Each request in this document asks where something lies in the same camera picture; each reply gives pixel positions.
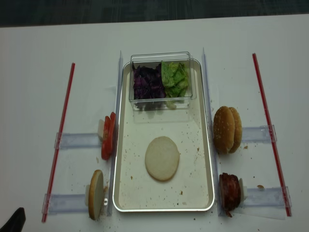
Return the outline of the rear red tomato slice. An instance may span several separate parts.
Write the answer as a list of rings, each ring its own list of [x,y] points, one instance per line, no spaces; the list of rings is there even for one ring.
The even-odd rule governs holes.
[[[114,134],[114,127],[115,127],[115,121],[116,121],[116,114],[114,112],[111,113],[111,124],[110,124],[110,153],[112,153],[113,150],[113,134]]]

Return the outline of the red tomato slice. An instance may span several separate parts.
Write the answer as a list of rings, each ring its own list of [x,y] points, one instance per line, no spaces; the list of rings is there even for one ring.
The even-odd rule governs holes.
[[[115,127],[115,121],[116,121],[116,114],[114,112],[111,113],[111,124],[110,124],[110,153],[112,153],[113,150],[113,134],[114,134],[114,127]]]
[[[105,116],[105,123],[104,123],[104,139],[102,141],[101,146],[101,158],[103,160],[108,160],[112,155],[110,153],[110,124],[111,124],[111,116]]]

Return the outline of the green lettuce pile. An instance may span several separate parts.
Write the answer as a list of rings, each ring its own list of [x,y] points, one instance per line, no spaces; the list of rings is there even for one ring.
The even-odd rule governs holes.
[[[188,89],[188,72],[184,63],[161,62],[161,77],[168,98],[184,97]]]

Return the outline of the front red tomato slice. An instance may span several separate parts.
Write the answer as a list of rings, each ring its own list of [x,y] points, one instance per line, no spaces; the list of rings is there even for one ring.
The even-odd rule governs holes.
[[[112,155],[110,153],[110,124],[111,124],[111,116],[105,116],[105,123],[104,123],[104,139],[102,141],[101,146],[101,158],[103,160],[108,160]]]

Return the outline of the white tomato pusher block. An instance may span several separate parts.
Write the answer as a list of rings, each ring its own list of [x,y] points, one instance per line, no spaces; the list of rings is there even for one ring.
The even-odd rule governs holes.
[[[104,123],[105,121],[100,119],[99,122],[98,122],[98,138],[99,140],[102,142],[103,139],[104,139]]]

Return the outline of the brown meat patty stack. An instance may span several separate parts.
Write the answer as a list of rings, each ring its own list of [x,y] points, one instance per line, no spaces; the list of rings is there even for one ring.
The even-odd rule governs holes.
[[[239,179],[236,175],[222,173],[219,175],[219,187],[222,208],[230,218],[230,212],[237,208],[241,201]]]

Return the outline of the purple shredded cabbage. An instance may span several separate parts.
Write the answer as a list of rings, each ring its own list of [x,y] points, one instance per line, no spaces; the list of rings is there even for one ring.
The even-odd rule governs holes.
[[[133,69],[133,90],[134,99],[159,99],[165,98],[165,87],[162,82],[161,75],[161,63],[159,63],[154,69],[145,66],[138,66],[135,68],[134,63],[132,64]]]

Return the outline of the clear plastic container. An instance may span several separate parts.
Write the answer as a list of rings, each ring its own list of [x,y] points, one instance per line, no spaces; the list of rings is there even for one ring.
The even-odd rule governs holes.
[[[128,100],[135,111],[186,109],[197,97],[187,51],[132,55]]]

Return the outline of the bottom bun slice on tray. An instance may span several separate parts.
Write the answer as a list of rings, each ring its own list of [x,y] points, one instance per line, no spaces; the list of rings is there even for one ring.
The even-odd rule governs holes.
[[[145,152],[148,174],[158,181],[168,181],[177,172],[180,152],[177,145],[166,136],[154,138]]]

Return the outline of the silver metal tray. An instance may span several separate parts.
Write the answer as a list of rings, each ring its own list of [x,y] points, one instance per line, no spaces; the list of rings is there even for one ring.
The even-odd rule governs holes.
[[[197,60],[192,71],[197,97],[187,108],[135,111],[128,97],[130,64],[123,67],[112,197],[118,211],[208,211],[213,206],[211,142]],[[180,153],[178,169],[168,181],[153,179],[145,167],[146,149],[160,136],[170,138]]]

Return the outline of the front sesame bun top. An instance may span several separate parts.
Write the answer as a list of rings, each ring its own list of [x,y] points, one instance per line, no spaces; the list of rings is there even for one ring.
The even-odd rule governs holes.
[[[227,106],[220,107],[213,119],[213,142],[219,153],[227,154],[234,144],[235,122]]]

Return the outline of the sesame bun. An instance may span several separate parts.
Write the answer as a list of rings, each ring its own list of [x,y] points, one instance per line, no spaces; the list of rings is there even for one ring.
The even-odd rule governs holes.
[[[227,106],[220,107],[213,119],[213,142],[219,153],[227,154],[234,144],[235,122]]]
[[[233,115],[235,124],[234,143],[232,148],[229,150],[229,153],[235,153],[239,148],[242,140],[242,123],[238,111],[234,107],[229,107],[229,110]]]

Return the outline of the rear sesame bun top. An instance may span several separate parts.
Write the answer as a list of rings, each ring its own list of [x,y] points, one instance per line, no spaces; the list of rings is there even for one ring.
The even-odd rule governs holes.
[[[229,153],[235,153],[239,148],[242,140],[242,123],[238,111],[234,107],[229,107],[229,110],[233,115],[235,124],[234,143],[232,148],[229,150]]]

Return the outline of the upright bun slice left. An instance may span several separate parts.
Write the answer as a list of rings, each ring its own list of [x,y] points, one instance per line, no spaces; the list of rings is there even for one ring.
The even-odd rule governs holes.
[[[97,220],[104,199],[104,178],[101,170],[95,170],[91,178],[88,195],[88,212],[92,220]]]

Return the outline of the left red strip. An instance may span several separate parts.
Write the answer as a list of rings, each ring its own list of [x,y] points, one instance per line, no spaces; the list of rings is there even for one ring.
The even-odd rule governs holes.
[[[49,178],[48,189],[47,189],[47,193],[46,193],[46,196],[44,198],[44,203],[43,203],[42,223],[45,223],[46,220],[47,220],[49,202],[50,202],[50,197],[51,197],[51,193],[52,193],[54,176],[55,176],[55,171],[56,171],[56,164],[57,164],[57,159],[58,159],[58,154],[59,154],[59,143],[60,143],[60,140],[61,140],[61,136],[62,136],[64,124],[65,124],[65,118],[66,118],[66,112],[67,112],[69,97],[70,97],[71,85],[72,85],[72,81],[73,81],[74,70],[75,70],[75,63],[72,63],[71,69],[70,69],[70,76],[69,76],[69,80],[68,80],[66,96],[65,96],[65,101],[64,101],[62,115],[61,115],[61,121],[60,121],[60,125],[59,125],[59,130],[58,130],[58,133],[56,134],[55,152],[54,152],[54,158],[53,158],[53,163],[52,163],[52,168],[51,168],[51,173],[50,173],[50,178]]]

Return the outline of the red strip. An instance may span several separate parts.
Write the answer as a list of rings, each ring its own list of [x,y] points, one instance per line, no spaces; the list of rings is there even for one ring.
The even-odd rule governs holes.
[[[278,154],[277,137],[276,137],[274,126],[271,122],[271,118],[270,118],[270,114],[269,114],[269,110],[268,110],[268,105],[267,105],[267,99],[266,99],[266,95],[265,95],[265,90],[264,90],[264,86],[263,86],[263,81],[262,81],[262,77],[261,77],[256,53],[252,54],[252,58],[253,58],[257,82],[258,82],[258,85],[259,85],[260,94],[261,94],[261,98],[262,98],[263,108],[264,108],[264,112],[265,112],[265,116],[266,116],[266,120],[267,120],[268,132],[269,132],[269,135],[270,135],[270,138],[271,138],[271,144],[272,144],[274,159],[275,159],[278,177],[279,177],[279,181],[280,181],[280,185],[281,185],[281,189],[282,189],[282,196],[283,196],[283,200],[284,200],[284,203],[285,203],[285,211],[286,211],[287,217],[291,217],[292,216],[291,204],[290,204],[290,200],[289,200],[289,194],[287,193],[287,190],[286,190],[286,184],[285,184],[285,181],[284,181],[280,157],[279,157],[279,154]]]
[[[61,140],[61,136],[62,136],[64,124],[65,124],[65,118],[66,118],[66,112],[67,112],[69,97],[70,97],[71,85],[72,85],[72,81],[73,81],[74,70],[75,70],[75,63],[72,63],[71,69],[70,69],[70,76],[69,76],[69,80],[68,80],[66,96],[65,96],[65,101],[64,101],[62,115],[61,115],[61,121],[60,121],[60,125],[59,125],[59,130],[58,130],[58,133],[56,134],[55,152],[54,152],[54,158],[53,158],[53,163],[52,163],[52,168],[51,168],[51,173],[50,173],[50,178],[49,178],[48,189],[47,189],[47,193],[46,193],[46,196],[44,198],[44,203],[43,203],[42,223],[45,223],[46,220],[47,220],[49,202],[50,202],[50,197],[51,197],[51,193],[52,193],[54,176],[55,176],[55,171],[56,171],[56,164],[57,164],[57,159],[58,159],[58,154],[59,154],[59,143],[60,143],[60,140]]]

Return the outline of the white patty pusher block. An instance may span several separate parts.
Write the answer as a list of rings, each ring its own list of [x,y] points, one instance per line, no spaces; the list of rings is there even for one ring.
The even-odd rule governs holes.
[[[242,178],[239,179],[240,202],[244,202],[248,197],[247,187],[244,186]]]

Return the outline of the right red strip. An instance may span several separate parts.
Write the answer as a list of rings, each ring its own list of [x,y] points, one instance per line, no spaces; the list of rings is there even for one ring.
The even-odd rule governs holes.
[[[270,114],[269,114],[269,110],[268,110],[268,105],[267,105],[267,99],[266,99],[266,95],[265,95],[265,90],[264,90],[264,86],[263,86],[263,81],[262,81],[262,77],[261,77],[256,53],[252,54],[252,58],[253,58],[257,82],[258,82],[258,85],[259,85],[260,94],[261,94],[261,98],[262,98],[263,108],[264,108],[264,112],[265,112],[265,116],[266,116],[266,120],[267,120],[268,132],[269,132],[269,135],[270,135],[270,138],[271,138],[271,144],[272,144],[274,159],[275,159],[278,177],[279,177],[279,181],[280,181],[280,185],[281,185],[281,189],[282,189],[282,196],[283,196],[283,200],[284,200],[284,203],[285,203],[285,211],[286,211],[287,217],[291,217],[292,216],[291,204],[290,204],[290,200],[289,200],[289,194],[287,193],[287,190],[286,190],[286,184],[285,184],[285,181],[284,181],[280,157],[279,157],[279,154],[278,154],[277,137],[276,137],[274,126],[271,122],[271,118],[270,118]]]

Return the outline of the black object bottom left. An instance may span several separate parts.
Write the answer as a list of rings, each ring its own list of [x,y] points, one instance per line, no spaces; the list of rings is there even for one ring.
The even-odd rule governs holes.
[[[0,232],[21,232],[26,221],[23,207],[18,208],[9,220],[1,227]]]

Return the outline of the clear vertical rail right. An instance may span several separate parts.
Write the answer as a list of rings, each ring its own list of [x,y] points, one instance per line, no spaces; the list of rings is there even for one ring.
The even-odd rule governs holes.
[[[205,54],[205,49],[202,48],[202,79],[203,79],[203,90],[204,90],[204,102],[206,108],[206,124],[208,129],[208,138],[209,138],[209,148],[211,154],[211,167],[212,167],[212,176],[213,176],[213,185],[215,193],[215,201],[217,205],[217,211],[219,217],[225,217],[225,212],[222,209],[222,203],[220,198],[220,187],[219,187],[219,173],[218,173],[218,163],[217,163],[217,152],[213,143],[213,118],[212,118],[212,109],[211,109],[211,93],[210,93],[210,84],[208,77],[208,66],[207,66],[207,57]]]

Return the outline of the clear vertical rail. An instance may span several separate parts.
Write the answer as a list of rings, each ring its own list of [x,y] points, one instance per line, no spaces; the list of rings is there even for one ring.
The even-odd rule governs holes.
[[[120,57],[118,61],[118,79],[117,79],[117,85],[116,85],[116,100],[115,100],[116,120],[115,120],[114,135],[113,135],[113,153],[112,153],[112,162],[111,162],[109,197],[108,197],[108,205],[107,205],[107,211],[106,211],[106,216],[108,217],[112,215],[112,209],[113,209],[113,184],[114,184],[114,179],[115,179],[115,168],[116,168],[122,82],[123,82],[123,55],[122,55],[122,51],[120,51]]]
[[[219,217],[225,217],[225,212],[222,209],[222,203],[220,198],[220,187],[219,187],[219,173],[218,173],[218,163],[217,163],[217,152],[213,143],[213,118],[212,118],[212,109],[211,109],[211,93],[210,93],[210,84],[208,77],[208,66],[207,66],[207,57],[205,54],[205,49],[202,48],[202,79],[203,79],[203,90],[204,90],[204,102],[206,108],[206,124],[208,129],[208,138],[209,138],[209,148],[211,154],[211,167],[212,167],[212,176],[213,176],[213,185],[215,193],[215,201],[217,205],[217,211]]]

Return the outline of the clear vertical rail left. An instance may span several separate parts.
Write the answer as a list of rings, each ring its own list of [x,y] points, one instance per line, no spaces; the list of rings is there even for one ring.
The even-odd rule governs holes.
[[[108,217],[112,215],[112,209],[113,209],[113,184],[114,184],[114,179],[115,179],[115,168],[116,168],[122,82],[123,82],[123,55],[122,55],[122,51],[120,51],[120,57],[118,61],[118,79],[117,79],[117,85],[116,85],[116,100],[115,100],[116,120],[115,120],[114,135],[113,135],[113,153],[112,153],[112,162],[111,162],[109,197],[108,197],[108,205],[107,205],[107,211],[106,211],[106,216]]]

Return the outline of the clear rail upper left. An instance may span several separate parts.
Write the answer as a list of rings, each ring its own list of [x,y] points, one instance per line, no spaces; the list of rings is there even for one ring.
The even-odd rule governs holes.
[[[57,133],[55,149],[99,148],[101,141],[96,133]]]

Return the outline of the clear rail upper right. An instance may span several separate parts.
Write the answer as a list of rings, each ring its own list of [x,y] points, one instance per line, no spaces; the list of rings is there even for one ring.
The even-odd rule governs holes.
[[[243,127],[243,143],[275,143],[277,141],[274,125],[260,127]]]

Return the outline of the clear rail lower left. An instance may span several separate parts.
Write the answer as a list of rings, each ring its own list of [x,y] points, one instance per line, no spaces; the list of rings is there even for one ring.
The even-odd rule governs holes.
[[[85,194],[45,194],[42,214],[87,213]]]

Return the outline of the clear rail lower right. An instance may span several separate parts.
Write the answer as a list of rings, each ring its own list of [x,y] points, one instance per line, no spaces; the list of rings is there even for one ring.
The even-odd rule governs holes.
[[[288,187],[247,188],[244,207],[292,207]]]

